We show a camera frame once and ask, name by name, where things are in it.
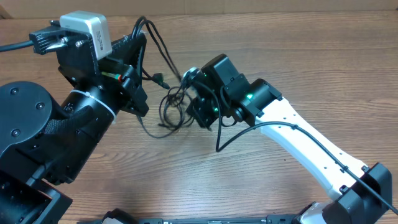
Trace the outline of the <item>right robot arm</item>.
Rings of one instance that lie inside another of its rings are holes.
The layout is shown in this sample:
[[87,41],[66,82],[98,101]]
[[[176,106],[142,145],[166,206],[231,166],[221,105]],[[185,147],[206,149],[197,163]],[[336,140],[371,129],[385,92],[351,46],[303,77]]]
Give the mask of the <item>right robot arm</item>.
[[367,166],[306,122],[267,81],[253,82],[221,54],[188,70],[182,83],[197,96],[187,108],[203,128],[223,118],[245,122],[289,152],[326,192],[300,213],[269,215],[267,223],[376,223],[392,204],[392,175],[382,164]]

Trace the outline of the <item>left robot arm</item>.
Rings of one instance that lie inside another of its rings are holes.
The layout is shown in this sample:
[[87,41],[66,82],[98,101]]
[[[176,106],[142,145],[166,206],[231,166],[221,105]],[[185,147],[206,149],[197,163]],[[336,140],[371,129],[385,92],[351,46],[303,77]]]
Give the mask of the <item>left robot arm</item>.
[[48,27],[30,34],[37,54],[55,52],[72,84],[58,104],[42,86],[1,87],[1,222],[57,223],[71,199],[56,186],[73,182],[120,111],[144,116],[144,34],[128,35],[97,58],[97,35]]

